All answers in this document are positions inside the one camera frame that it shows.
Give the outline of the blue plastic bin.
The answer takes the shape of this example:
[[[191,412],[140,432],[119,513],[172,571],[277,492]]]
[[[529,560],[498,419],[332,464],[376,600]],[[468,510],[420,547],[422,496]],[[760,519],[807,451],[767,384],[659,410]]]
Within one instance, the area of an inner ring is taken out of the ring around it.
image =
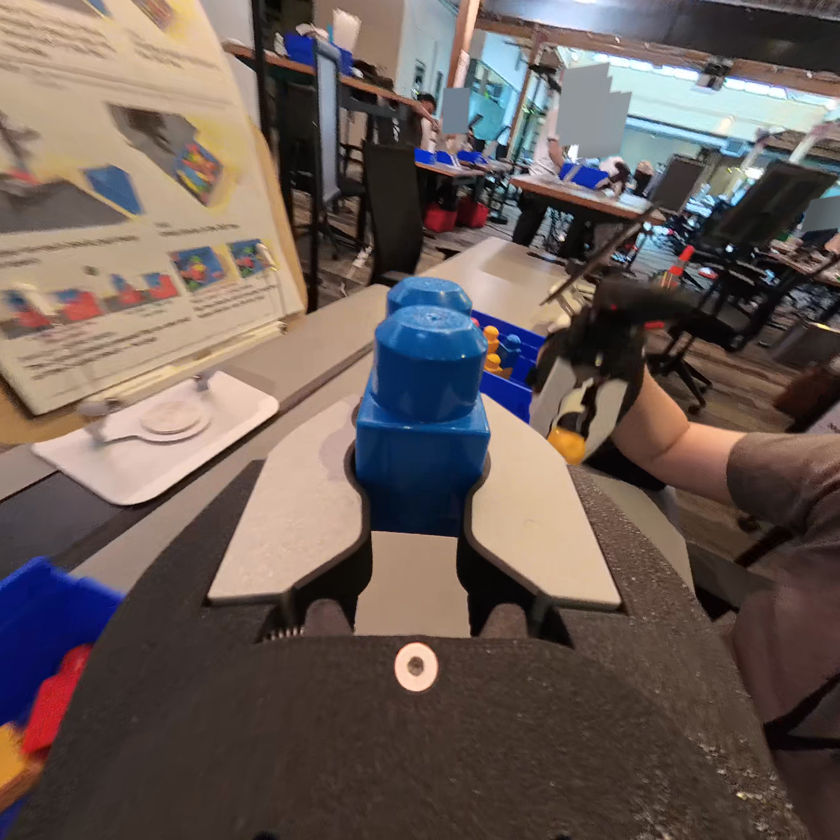
[[[511,378],[508,381],[485,372],[486,357],[489,354],[487,345],[485,360],[483,362],[484,370],[479,389],[484,396],[488,396],[496,403],[505,407],[514,416],[528,423],[532,393],[527,379],[537,362],[544,337],[515,324],[490,316],[482,311],[473,310],[471,318],[482,334],[483,329],[490,324],[499,330],[499,336],[515,333],[520,337],[521,357],[513,368]]]
[[[94,647],[123,599],[123,593],[59,570],[45,558],[32,559],[2,579],[2,726],[12,722],[25,734],[40,685],[72,648]],[[2,838],[28,797],[2,813]]]

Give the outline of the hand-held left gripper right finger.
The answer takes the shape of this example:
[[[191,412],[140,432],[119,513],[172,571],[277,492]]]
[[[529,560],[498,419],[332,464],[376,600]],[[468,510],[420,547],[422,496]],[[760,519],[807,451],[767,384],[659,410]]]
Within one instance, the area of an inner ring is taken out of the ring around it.
[[[564,459],[508,409],[481,401],[490,440],[465,503],[467,541],[549,604],[616,612],[620,593]]]

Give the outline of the black office chair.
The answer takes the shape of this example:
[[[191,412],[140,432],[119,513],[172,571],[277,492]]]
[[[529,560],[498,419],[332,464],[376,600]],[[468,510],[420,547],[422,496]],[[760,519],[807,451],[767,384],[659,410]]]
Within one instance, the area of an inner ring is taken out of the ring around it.
[[[698,339],[718,331],[715,323],[732,296],[733,284],[733,280],[721,274],[692,311],[668,329],[669,341],[665,349],[647,357],[647,366],[653,376],[676,375],[692,395],[694,402],[687,409],[689,415],[696,416],[706,409],[706,393],[711,388],[711,380],[688,362],[688,351]]]
[[[368,217],[368,197],[364,186],[364,161],[360,158],[356,161],[353,157],[354,153],[361,155],[363,149],[361,146],[352,145],[351,143],[339,142],[338,151],[338,186],[339,199],[355,200],[357,203],[356,227],[355,234],[350,239],[350,242],[357,248],[358,251],[364,252],[367,247],[367,217]],[[358,164],[360,174],[352,176],[350,173],[350,164]]]

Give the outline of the black framed sign stand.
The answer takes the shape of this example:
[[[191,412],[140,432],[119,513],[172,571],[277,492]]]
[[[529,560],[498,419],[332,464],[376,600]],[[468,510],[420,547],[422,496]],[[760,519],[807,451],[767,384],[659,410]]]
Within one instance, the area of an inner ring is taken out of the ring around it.
[[[340,195],[341,54],[334,45],[315,38],[313,67],[318,109],[318,154],[321,199],[330,205]]]

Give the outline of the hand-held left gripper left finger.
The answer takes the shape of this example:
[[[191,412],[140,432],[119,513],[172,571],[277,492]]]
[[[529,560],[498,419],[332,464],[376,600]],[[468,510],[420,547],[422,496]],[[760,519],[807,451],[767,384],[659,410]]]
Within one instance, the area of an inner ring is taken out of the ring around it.
[[[371,535],[354,476],[349,395],[273,447],[206,594],[215,606],[275,602],[348,559]]]

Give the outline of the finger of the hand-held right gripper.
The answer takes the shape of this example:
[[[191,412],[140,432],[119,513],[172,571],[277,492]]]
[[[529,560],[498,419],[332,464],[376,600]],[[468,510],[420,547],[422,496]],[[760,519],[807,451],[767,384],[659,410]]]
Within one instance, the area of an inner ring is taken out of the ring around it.
[[[584,441],[580,463],[591,457],[611,436],[623,410],[627,380],[584,380],[581,386],[580,434]]]
[[[555,428],[586,435],[582,430],[589,412],[585,395],[593,387],[595,368],[555,358],[542,360],[533,372],[537,378],[532,386],[531,428],[541,435]]]

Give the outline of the grey trash can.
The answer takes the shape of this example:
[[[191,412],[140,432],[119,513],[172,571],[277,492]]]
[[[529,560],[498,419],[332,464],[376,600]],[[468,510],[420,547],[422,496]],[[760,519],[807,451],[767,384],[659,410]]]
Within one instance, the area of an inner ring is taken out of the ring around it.
[[[770,350],[771,359],[796,370],[830,362],[839,355],[839,329],[819,322],[791,326]]]

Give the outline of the person's right forearm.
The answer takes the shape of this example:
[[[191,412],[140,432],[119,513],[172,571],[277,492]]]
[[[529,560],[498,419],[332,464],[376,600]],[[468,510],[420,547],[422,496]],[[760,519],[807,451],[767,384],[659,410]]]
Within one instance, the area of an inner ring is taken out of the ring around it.
[[[728,462],[746,433],[693,423],[645,371],[636,401],[612,433],[636,466],[678,490],[733,507]]]

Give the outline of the black upright panel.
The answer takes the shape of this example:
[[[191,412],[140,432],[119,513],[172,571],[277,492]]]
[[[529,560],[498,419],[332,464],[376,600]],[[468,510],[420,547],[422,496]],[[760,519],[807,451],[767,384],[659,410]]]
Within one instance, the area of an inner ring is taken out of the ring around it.
[[[370,285],[392,286],[391,274],[415,274],[424,248],[414,152],[395,144],[365,141],[362,155],[373,236]]]

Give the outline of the black tilted panel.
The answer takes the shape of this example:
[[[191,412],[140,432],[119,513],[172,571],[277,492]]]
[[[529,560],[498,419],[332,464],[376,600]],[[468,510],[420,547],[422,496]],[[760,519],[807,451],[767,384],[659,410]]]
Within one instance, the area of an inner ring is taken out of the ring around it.
[[[764,247],[792,226],[835,180],[829,171],[773,161],[741,200],[707,227],[708,239],[735,249]]]

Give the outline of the brown box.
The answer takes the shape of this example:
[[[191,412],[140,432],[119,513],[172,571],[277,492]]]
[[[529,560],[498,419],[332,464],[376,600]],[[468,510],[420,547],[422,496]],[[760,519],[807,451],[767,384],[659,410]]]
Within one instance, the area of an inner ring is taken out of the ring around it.
[[[790,419],[786,433],[807,431],[838,403],[838,358],[812,364],[799,373],[774,400],[773,408]]]

